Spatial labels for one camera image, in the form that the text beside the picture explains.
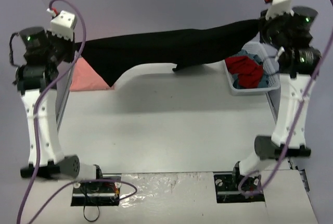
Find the black t-shirt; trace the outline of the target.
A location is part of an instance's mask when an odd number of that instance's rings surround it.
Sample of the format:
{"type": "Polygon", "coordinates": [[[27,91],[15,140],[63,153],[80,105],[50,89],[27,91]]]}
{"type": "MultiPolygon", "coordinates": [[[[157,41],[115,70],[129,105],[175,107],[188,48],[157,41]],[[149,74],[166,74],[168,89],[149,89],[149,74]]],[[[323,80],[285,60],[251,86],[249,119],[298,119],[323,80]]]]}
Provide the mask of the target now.
{"type": "Polygon", "coordinates": [[[259,33],[250,19],[209,29],[129,34],[78,42],[81,57],[109,85],[128,70],[146,64],[174,64],[174,72],[231,57],[259,33]]]}

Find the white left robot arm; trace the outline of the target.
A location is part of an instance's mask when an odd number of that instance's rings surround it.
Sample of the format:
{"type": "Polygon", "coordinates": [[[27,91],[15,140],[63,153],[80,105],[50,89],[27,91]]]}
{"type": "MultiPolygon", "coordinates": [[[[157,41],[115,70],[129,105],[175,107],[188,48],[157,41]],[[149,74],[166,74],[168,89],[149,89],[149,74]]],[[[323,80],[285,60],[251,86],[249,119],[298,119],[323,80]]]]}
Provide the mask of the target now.
{"type": "Polygon", "coordinates": [[[20,169],[23,179],[86,180],[93,192],[103,189],[105,179],[97,165],[82,163],[77,155],[66,156],[60,146],[56,116],[58,65],[74,61],[75,42],[58,37],[43,27],[15,32],[25,45],[26,64],[16,70],[14,84],[27,116],[30,154],[20,169]]]}

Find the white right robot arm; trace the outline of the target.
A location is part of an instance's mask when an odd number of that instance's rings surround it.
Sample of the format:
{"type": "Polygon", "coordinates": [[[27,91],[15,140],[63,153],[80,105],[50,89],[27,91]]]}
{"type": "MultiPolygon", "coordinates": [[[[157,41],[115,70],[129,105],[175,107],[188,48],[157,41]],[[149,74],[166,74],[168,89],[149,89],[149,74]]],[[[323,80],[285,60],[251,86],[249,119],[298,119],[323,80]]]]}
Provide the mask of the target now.
{"type": "Polygon", "coordinates": [[[253,152],[235,164],[230,181],[237,189],[278,160],[283,150],[288,158],[311,155],[304,128],[312,92],[308,82],[321,59],[320,51],[310,46],[310,28],[317,15],[313,8],[296,6],[290,13],[260,21],[260,42],[277,49],[279,112],[272,135],[256,136],[253,152]]]}

